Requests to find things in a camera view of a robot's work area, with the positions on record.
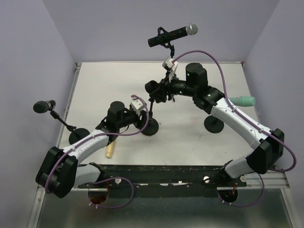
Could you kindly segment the round base microphone stand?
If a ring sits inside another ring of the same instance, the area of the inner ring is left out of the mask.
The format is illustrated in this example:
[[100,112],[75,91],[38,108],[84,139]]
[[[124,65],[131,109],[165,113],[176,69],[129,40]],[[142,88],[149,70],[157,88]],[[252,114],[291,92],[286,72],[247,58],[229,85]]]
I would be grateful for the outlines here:
[[158,88],[158,83],[154,80],[145,84],[145,90],[149,94],[149,102],[150,102],[150,109],[149,109],[149,121],[146,128],[142,131],[142,134],[145,136],[153,136],[159,130],[158,122],[153,118],[153,104],[155,99],[151,97],[151,93]]

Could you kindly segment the gold microphone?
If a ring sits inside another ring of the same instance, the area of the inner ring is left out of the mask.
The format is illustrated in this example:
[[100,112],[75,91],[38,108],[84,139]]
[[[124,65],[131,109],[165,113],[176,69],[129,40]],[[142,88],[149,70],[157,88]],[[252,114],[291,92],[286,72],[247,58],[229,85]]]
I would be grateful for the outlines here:
[[106,147],[106,153],[105,153],[105,157],[107,159],[111,159],[113,157],[115,145],[116,145],[116,141],[113,141],[112,143],[110,143],[109,145],[107,145],[107,147]]

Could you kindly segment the black tripod microphone stand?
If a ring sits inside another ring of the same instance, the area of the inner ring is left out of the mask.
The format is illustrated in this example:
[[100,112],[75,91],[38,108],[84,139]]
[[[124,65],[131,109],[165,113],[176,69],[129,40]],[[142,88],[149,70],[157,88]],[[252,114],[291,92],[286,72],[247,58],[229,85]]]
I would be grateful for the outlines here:
[[163,27],[158,27],[157,32],[158,32],[157,40],[159,42],[159,45],[169,49],[170,50],[170,57],[174,58],[175,47],[174,47],[174,45],[171,44],[170,33],[168,31],[166,31]]

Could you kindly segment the black glitter microphone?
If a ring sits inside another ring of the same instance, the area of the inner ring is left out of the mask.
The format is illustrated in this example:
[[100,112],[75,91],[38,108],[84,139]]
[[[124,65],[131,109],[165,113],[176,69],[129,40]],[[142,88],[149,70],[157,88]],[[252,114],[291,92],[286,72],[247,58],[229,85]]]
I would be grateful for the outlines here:
[[[194,36],[197,34],[198,32],[198,25],[196,23],[190,23],[189,25],[173,30],[173,31],[169,31],[171,38],[171,41],[186,37],[186,36]],[[155,47],[155,46],[159,46],[159,42],[157,40],[157,36],[148,39],[148,45],[149,47]]]

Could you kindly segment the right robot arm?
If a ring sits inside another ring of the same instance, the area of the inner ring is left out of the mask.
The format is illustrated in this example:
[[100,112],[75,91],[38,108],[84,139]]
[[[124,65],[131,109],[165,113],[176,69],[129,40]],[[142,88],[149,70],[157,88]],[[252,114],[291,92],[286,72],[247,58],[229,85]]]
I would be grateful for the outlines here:
[[165,78],[160,82],[147,83],[145,88],[157,103],[165,103],[174,95],[189,96],[201,110],[228,125],[250,146],[252,152],[224,164],[218,180],[224,186],[235,182],[236,178],[256,172],[265,174],[272,170],[275,162],[283,155],[285,134],[279,128],[272,130],[253,120],[239,110],[223,92],[208,82],[207,70],[200,63],[190,63],[185,67],[186,79],[176,76],[176,63],[163,63]]

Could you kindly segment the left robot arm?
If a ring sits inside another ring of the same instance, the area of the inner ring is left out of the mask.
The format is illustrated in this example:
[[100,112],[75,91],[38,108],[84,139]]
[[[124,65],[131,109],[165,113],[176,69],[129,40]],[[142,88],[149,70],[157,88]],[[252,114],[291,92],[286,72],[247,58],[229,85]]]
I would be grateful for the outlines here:
[[96,151],[108,146],[123,136],[120,129],[134,125],[142,132],[148,125],[149,110],[140,98],[130,102],[125,108],[119,101],[112,102],[107,116],[87,136],[62,149],[52,147],[48,150],[35,181],[59,198],[65,197],[73,187],[91,183],[94,187],[102,187],[105,175],[96,164],[81,166],[81,162]]

